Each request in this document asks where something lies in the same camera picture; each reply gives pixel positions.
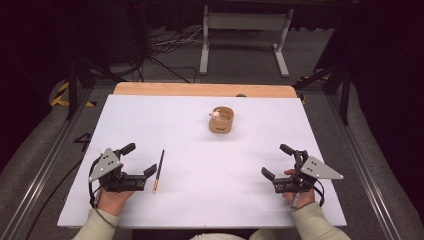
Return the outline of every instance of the human hand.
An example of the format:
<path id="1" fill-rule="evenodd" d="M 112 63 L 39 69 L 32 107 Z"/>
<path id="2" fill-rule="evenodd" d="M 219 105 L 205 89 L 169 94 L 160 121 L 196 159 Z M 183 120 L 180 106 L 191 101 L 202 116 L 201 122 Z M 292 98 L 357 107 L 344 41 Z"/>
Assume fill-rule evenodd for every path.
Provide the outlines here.
<path id="1" fill-rule="evenodd" d="M 124 208 L 125 202 L 134 191 L 108 192 L 104 188 L 100 189 L 100 199 L 97 208 L 108 212 L 114 216 L 119 216 Z"/>
<path id="2" fill-rule="evenodd" d="M 284 174 L 289 176 L 293 175 L 294 173 L 295 173 L 294 169 L 289 169 L 284 171 Z M 285 192 L 283 193 L 283 198 L 289 200 L 290 204 L 293 204 L 295 195 L 296 193 L 293 193 L 293 192 Z M 300 209 L 303 206 L 312 202 L 315 202 L 315 192 L 313 189 L 309 190 L 308 192 L 303 192 L 302 194 L 300 194 L 299 201 L 297 202 L 296 208 Z"/>

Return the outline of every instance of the gray carpet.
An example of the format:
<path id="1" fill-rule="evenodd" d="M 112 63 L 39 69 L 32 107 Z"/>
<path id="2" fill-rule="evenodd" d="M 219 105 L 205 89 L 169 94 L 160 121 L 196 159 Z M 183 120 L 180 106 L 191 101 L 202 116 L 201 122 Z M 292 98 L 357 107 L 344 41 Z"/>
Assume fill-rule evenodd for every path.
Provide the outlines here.
<path id="1" fill-rule="evenodd" d="M 282 78 L 271 51 L 271 45 L 276 42 L 278 34 L 261 32 L 256 37 L 246 37 L 239 32 L 218 32 L 211 38 L 208 74 L 206 76 L 197 74 L 195 82 L 294 84 L 297 78 L 312 74 L 312 69 L 331 33 L 331 30 L 289 32 L 283 54 L 290 77 Z M 201 44 L 194 42 L 172 53 L 157 54 L 154 57 L 169 67 L 175 67 L 174 71 L 181 76 L 194 81 L 193 69 L 178 68 L 198 68 L 200 53 Z M 113 68 L 114 71 L 120 71 L 120 69 L 122 68 Z M 135 72 L 134 76 L 126 76 L 129 80 L 132 80 L 133 77 L 137 79 L 138 73 Z M 143 65 L 143 79 L 153 82 L 183 82 L 165 68 L 155 65 L 149 60 L 146 60 Z M 352 132 L 367 169 L 379 187 L 399 236 L 390 237 L 385 234 L 382 223 L 370 201 L 369 193 L 358 174 L 351 146 L 343 134 L 346 127 L 340 126 L 339 116 L 331 108 L 331 101 L 334 98 L 323 95 L 319 90 L 321 85 L 321 82 L 314 83 L 299 93 L 305 94 L 305 111 L 326 163 L 345 176 L 343 181 L 334 181 L 348 224 L 346 227 L 342 227 L 342 230 L 352 239 L 424 239 L 423 226 L 417 212 L 394 178 L 372 137 L 353 88 L 348 112 L 350 123 L 348 130 Z M 57 88 L 53 90 L 52 95 L 56 93 Z M 69 135 L 64 139 L 64 147 L 57 150 L 57 158 L 53 159 L 54 167 L 46 176 L 45 185 L 41 186 L 41 193 L 39 196 L 34 196 L 37 201 L 33 206 L 28 207 L 30 211 L 27 216 L 23 217 L 22 224 L 15 226 L 16 232 L 19 233 L 16 239 L 25 239 L 37 213 L 46 203 L 50 193 L 72 166 L 83 157 L 83 144 L 73 143 L 73 141 L 87 132 L 94 132 L 105 99 L 108 94 L 113 92 L 113 88 L 114 84 L 110 80 L 99 80 L 96 87 L 89 91 L 89 100 L 97 102 L 97 106 L 82 107 L 74 121 L 65 121 L 67 107 L 55 106 L 53 111 L 22 144 L 0 175 L 0 188 L 3 190 L 0 198 L 1 233 L 6 231 L 41 165 L 52 154 L 51 147 L 54 146 L 62 128 L 69 127 L 69 123 L 72 122 L 73 125 L 69 127 Z M 76 170 L 66 178 L 47 203 L 36 222 L 30 239 L 71 239 L 76 234 L 78 231 L 76 229 L 56 226 L 75 174 Z M 295 229 L 283 229 L 280 234 L 281 239 L 300 239 Z M 114 237 L 114 239 L 131 238 L 131 231 L 124 229 L 118 229 Z"/>

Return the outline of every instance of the white table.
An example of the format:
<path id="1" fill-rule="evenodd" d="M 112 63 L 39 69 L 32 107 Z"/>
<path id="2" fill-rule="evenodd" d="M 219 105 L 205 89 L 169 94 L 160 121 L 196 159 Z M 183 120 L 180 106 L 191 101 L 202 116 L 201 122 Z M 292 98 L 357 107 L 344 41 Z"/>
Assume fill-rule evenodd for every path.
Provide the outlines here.
<path id="1" fill-rule="evenodd" d="M 208 129 L 209 113 L 216 106 L 234 110 L 229 134 Z M 121 215 L 120 227 L 131 229 L 294 226 L 289 203 L 274 192 L 261 168 L 277 177 L 293 168 L 293 157 L 279 150 L 281 143 L 322 159 L 297 98 L 110 95 L 59 226 L 85 223 L 92 162 L 107 147 L 115 150 L 132 142 L 137 148 L 121 158 L 122 171 L 128 174 L 142 174 L 159 162 L 162 149 L 166 152 L 156 194 L 153 176 L 144 192 L 129 199 Z M 322 183 L 327 219 L 336 226 L 346 225 L 331 181 Z"/>

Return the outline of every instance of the white pants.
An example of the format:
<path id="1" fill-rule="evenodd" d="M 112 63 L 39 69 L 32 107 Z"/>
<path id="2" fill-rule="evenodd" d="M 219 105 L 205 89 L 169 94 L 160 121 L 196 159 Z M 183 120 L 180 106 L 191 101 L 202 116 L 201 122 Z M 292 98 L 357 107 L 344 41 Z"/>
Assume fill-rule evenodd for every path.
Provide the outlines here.
<path id="1" fill-rule="evenodd" d="M 246 240 L 231 234 L 209 233 L 196 235 L 190 240 Z M 278 235 L 274 230 L 261 229 L 252 234 L 249 240 L 278 240 Z"/>

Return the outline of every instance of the metal stand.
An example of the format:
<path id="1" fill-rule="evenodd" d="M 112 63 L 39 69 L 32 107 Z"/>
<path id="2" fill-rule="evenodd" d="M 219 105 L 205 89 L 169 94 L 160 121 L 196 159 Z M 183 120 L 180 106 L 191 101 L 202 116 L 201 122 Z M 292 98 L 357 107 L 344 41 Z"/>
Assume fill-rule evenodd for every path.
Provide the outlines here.
<path id="1" fill-rule="evenodd" d="M 200 75 L 206 75 L 208 71 L 209 59 L 209 29 L 248 29 L 248 30 L 268 30 L 281 31 L 278 44 L 273 44 L 275 58 L 280 69 L 281 76 L 288 77 L 286 63 L 283 58 L 282 49 L 289 30 L 293 15 L 293 9 L 287 14 L 238 14 L 238 13 L 214 13 L 209 12 L 206 5 L 203 17 L 203 46 L 200 58 Z"/>
<path id="2" fill-rule="evenodd" d="M 299 90 L 307 85 L 319 80 L 322 77 L 331 74 L 328 78 L 328 81 L 323 86 L 322 90 L 325 94 L 334 94 L 340 84 L 343 83 L 342 87 L 342 99 L 340 102 L 340 116 L 345 125 L 349 125 L 347 121 L 347 109 L 349 104 L 349 92 L 350 92 L 350 81 L 351 81 L 351 73 L 349 72 L 349 68 L 343 65 L 334 65 L 327 69 L 321 70 L 311 77 L 304 79 L 301 82 L 297 82 L 293 85 L 295 90 Z"/>

